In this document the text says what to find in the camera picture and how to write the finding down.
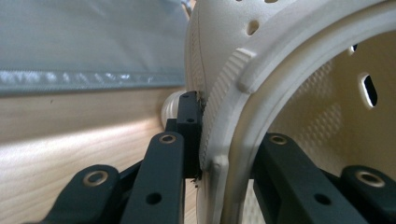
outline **wooden table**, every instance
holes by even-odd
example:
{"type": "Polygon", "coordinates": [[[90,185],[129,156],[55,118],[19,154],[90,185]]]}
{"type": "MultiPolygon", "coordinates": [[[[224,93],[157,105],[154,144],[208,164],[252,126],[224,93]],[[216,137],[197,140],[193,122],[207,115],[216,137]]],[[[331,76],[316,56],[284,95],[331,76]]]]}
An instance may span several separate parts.
{"type": "MultiPolygon", "coordinates": [[[[79,170],[140,161],[163,131],[165,98],[146,89],[0,98],[0,223],[39,221],[79,170]]],[[[195,188],[186,180],[186,223],[196,223],[195,188]]]]}

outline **oval hole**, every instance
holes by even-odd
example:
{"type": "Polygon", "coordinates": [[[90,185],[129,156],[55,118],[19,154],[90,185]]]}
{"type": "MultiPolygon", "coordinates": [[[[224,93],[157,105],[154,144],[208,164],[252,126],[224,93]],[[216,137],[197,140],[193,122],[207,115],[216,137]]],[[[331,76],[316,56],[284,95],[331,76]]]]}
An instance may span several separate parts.
{"type": "Polygon", "coordinates": [[[367,104],[370,107],[375,107],[378,101],[378,95],[376,94],[375,86],[370,75],[363,77],[361,85],[363,86],[364,98],[367,104]]]}
{"type": "Polygon", "coordinates": [[[251,21],[247,26],[247,34],[253,35],[259,29],[259,22],[258,21],[251,21]]]}

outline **ventilation hole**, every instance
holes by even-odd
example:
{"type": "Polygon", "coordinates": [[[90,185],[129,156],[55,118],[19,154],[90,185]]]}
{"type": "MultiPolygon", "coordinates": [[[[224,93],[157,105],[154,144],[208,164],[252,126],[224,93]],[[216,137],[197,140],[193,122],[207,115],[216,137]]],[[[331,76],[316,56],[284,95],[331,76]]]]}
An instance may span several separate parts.
{"type": "Polygon", "coordinates": [[[348,51],[349,51],[349,55],[352,55],[353,53],[355,53],[355,51],[358,49],[358,45],[353,45],[351,47],[349,47],[348,51]]]}
{"type": "Polygon", "coordinates": [[[376,94],[375,86],[371,77],[365,76],[362,79],[361,84],[363,86],[364,96],[366,98],[367,103],[369,104],[370,107],[375,107],[376,102],[378,100],[378,96],[376,94]]]}
{"type": "Polygon", "coordinates": [[[159,203],[162,199],[163,197],[161,196],[161,194],[151,193],[146,197],[146,203],[154,205],[159,203]]]}
{"type": "Polygon", "coordinates": [[[251,21],[247,26],[247,34],[253,35],[259,29],[259,22],[258,21],[251,21]]]}
{"type": "Polygon", "coordinates": [[[356,44],[356,45],[354,45],[354,46],[351,46],[351,47],[350,47],[350,50],[352,50],[353,52],[355,52],[357,48],[358,48],[358,45],[356,44]]]}

